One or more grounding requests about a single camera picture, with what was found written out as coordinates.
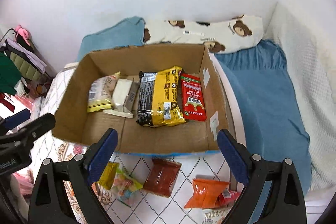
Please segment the bear print white pillow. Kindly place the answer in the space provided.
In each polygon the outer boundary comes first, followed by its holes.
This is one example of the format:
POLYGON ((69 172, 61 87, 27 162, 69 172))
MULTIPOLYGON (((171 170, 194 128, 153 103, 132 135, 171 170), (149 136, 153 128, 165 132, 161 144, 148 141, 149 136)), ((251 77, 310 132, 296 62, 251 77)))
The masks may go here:
POLYGON ((264 35, 259 16, 242 15, 224 22, 152 20, 145 24, 145 44, 201 44, 211 53, 235 53, 258 45, 264 35))

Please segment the beige yellow snack bag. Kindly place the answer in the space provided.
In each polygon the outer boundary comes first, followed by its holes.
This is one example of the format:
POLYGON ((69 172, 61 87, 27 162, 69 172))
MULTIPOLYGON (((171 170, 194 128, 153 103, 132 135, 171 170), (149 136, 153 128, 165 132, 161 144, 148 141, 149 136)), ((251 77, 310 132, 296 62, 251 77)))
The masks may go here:
POLYGON ((117 72, 113 75, 101 77, 91 84, 88 92, 88 113, 114 108, 112 95, 119 78, 120 72, 117 72))

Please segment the clothes pile on rack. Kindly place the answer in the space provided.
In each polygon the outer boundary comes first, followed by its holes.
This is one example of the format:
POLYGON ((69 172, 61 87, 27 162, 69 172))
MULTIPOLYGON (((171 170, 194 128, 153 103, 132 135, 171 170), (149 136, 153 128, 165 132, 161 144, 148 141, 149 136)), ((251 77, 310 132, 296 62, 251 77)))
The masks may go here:
POLYGON ((29 110, 45 98, 52 77, 48 65, 38 56, 28 30, 18 25, 1 37, 1 104, 15 111, 13 99, 29 110))

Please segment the white textured blanket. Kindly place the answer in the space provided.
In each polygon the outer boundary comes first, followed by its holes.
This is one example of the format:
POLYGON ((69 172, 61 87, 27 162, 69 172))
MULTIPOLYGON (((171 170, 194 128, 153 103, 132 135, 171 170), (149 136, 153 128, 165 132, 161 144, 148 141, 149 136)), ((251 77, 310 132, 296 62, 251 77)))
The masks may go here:
POLYGON ((321 214, 335 195, 335 43, 307 15, 276 5, 265 36, 279 44, 303 125, 310 136, 312 175, 305 201, 321 214))

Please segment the colourful candy ball bag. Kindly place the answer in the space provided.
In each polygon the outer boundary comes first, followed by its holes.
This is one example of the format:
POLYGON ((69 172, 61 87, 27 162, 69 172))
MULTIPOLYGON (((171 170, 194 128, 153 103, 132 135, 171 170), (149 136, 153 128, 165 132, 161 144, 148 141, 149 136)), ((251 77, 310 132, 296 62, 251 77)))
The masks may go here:
POLYGON ((135 193, 142 188, 143 185, 135 178, 130 177, 126 172, 117 168, 111 191, 118 201, 127 207, 132 207, 135 193))

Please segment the blue bed sheet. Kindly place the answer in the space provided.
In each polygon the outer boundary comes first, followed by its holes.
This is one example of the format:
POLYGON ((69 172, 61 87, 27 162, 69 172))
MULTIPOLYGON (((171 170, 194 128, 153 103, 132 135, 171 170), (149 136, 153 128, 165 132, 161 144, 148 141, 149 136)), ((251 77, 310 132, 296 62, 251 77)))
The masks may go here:
POLYGON ((234 91, 246 147, 265 160, 290 158, 303 193, 311 184, 310 136, 298 108, 282 48, 270 40, 230 54, 216 54, 234 91))

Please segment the dark red snack packet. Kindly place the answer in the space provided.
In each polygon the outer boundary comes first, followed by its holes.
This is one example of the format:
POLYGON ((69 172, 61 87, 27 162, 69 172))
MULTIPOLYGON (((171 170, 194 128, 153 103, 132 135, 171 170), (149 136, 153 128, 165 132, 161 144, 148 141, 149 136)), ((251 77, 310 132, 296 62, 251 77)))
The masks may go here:
POLYGON ((152 159, 152 163, 143 190, 157 196, 170 197, 182 164, 160 158, 152 159))

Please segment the small red white packet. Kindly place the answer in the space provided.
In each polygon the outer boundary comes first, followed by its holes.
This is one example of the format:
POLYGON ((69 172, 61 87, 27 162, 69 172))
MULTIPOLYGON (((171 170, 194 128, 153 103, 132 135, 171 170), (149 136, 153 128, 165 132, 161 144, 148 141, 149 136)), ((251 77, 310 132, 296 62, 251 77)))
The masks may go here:
POLYGON ((218 196, 218 203, 220 207, 225 207, 229 204, 236 202, 239 198, 240 192, 236 192, 234 190, 230 190, 225 188, 221 194, 218 196))

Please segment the cardboard milk carton box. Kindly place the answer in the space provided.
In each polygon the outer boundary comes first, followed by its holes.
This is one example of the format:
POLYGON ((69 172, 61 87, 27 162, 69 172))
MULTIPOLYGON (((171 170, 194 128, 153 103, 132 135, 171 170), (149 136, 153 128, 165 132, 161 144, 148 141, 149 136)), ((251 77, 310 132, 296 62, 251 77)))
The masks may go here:
POLYGON ((216 151, 217 134, 233 126, 219 71, 204 45, 152 44, 88 53, 55 113, 54 137, 92 145, 112 128, 120 153, 153 156, 216 151), (132 117, 88 111, 91 87, 120 73, 138 84, 132 117))

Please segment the teal blue pillow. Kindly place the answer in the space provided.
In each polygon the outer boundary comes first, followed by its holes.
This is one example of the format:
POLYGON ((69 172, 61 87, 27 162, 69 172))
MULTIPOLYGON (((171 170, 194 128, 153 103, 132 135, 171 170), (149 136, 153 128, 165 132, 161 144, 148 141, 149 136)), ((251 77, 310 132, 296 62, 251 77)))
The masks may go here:
POLYGON ((145 21, 139 16, 125 18, 112 27, 84 36, 76 61, 88 53, 116 47, 142 46, 145 21))

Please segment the yellow black snack bag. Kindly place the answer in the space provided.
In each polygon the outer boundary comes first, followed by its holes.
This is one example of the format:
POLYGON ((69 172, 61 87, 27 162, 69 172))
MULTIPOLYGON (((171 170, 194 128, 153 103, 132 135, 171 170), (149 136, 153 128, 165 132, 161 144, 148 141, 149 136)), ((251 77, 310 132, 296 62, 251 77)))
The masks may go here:
POLYGON ((140 126, 176 126, 186 122, 178 106, 178 82, 182 68, 139 72, 137 123, 140 126))

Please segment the orange snack packet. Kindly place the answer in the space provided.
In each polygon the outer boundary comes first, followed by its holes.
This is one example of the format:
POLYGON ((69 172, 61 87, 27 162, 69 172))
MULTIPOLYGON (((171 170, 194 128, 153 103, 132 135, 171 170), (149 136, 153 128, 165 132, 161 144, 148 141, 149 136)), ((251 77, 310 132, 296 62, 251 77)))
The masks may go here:
POLYGON ((209 180, 204 178, 193 179, 193 195, 187 201, 184 208, 219 208, 221 203, 218 201, 218 197, 229 185, 230 182, 227 181, 209 180))

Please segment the yellow snack packet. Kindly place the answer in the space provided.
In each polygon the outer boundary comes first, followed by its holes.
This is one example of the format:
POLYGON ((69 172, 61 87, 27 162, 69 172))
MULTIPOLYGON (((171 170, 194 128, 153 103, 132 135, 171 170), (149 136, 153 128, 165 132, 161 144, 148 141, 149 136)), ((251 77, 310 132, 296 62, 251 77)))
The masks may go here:
POLYGON ((117 169, 119 167, 118 162, 109 161, 106 165, 101 177, 98 180, 98 184, 101 185, 106 190, 110 190, 114 183, 114 178, 116 176, 117 169))

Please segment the silver foil snack pack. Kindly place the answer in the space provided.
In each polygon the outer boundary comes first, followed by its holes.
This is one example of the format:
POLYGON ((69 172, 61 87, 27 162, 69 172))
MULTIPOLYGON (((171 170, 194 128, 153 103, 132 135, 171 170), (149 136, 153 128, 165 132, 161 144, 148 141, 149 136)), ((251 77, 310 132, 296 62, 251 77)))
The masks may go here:
POLYGON ((133 118, 133 105, 139 88, 139 83, 128 79, 119 79, 112 94, 114 106, 112 109, 106 109, 106 114, 133 118))

